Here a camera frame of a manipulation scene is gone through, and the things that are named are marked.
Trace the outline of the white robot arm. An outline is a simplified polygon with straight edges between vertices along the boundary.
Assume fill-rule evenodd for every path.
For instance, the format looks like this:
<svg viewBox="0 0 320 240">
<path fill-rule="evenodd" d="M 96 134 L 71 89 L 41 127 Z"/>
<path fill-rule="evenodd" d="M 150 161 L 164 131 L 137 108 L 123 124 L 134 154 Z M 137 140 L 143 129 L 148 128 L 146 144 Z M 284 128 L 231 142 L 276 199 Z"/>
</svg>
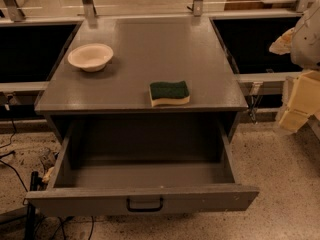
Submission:
<svg viewBox="0 0 320 240">
<path fill-rule="evenodd" d="M 284 85 L 283 105 L 277 114 L 281 129 L 296 133 L 320 111 L 320 0 L 303 13 L 295 27 L 287 30 L 269 47 L 277 55 L 290 54 L 302 72 Z"/>
</svg>

